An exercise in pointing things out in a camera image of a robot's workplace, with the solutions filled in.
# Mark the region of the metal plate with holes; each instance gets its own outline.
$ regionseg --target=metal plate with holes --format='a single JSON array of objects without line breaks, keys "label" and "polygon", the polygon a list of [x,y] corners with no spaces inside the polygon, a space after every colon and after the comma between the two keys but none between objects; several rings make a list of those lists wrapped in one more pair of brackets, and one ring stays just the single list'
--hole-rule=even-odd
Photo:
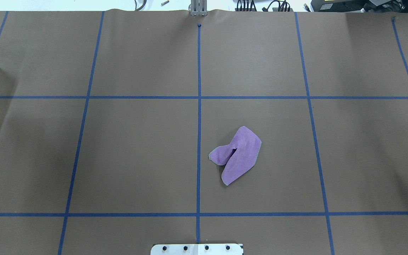
[{"label": "metal plate with holes", "polygon": [[154,245],[151,255],[243,255],[243,244]]}]

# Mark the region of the black cable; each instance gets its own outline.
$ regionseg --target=black cable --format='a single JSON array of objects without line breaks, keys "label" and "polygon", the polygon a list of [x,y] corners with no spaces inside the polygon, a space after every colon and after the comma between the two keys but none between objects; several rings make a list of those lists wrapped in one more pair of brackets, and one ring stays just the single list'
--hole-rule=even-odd
[{"label": "black cable", "polygon": [[310,10],[310,8],[308,7],[307,4],[304,4],[304,5],[303,5],[303,8],[304,8],[307,12],[311,12],[311,10]]},{"label": "black cable", "polygon": [[290,4],[288,2],[286,2],[286,0],[284,0],[281,7],[278,8],[278,11],[282,11],[282,12],[290,11]]},{"label": "black cable", "polygon": [[144,6],[146,6],[146,3],[147,3],[147,0],[143,0],[143,4],[135,10],[141,10],[142,8],[144,8]]},{"label": "black cable", "polygon": [[254,11],[257,11],[257,10],[256,10],[256,5],[254,4],[254,0],[251,0],[250,11],[253,10],[253,7],[254,7]]},{"label": "black cable", "polygon": [[263,11],[268,11],[268,9],[270,8],[270,5],[272,5],[274,2],[278,2],[278,9],[280,8],[281,2],[278,0],[273,0],[272,2],[270,2],[270,4],[267,6],[267,8],[262,8]]}]

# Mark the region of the purple cloth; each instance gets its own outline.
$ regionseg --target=purple cloth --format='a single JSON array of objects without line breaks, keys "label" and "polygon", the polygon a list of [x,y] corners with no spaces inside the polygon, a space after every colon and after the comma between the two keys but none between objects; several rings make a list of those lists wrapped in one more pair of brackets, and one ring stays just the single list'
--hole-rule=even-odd
[{"label": "purple cloth", "polygon": [[225,166],[221,174],[222,181],[229,185],[248,172],[256,163],[261,139],[246,126],[240,127],[231,143],[215,148],[209,159],[219,166]]}]

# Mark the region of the white floor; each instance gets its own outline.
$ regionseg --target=white floor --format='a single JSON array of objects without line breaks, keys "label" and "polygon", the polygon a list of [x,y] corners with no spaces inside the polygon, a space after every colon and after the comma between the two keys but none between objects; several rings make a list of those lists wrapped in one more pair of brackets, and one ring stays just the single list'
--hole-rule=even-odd
[{"label": "white floor", "polygon": [[[137,0],[138,6],[142,4],[142,0]],[[164,6],[161,3],[166,0],[147,0],[147,4],[143,10],[187,10],[190,5],[190,0],[170,0],[170,2]],[[305,11],[303,4],[310,5],[311,0],[289,0],[290,6],[294,11]],[[256,0],[256,7],[258,11],[262,10],[262,7],[267,7],[270,0]],[[209,0],[208,10],[231,10],[236,8],[236,0]],[[83,10],[134,10],[135,0],[0,0],[0,10],[10,11],[83,11]]]}]

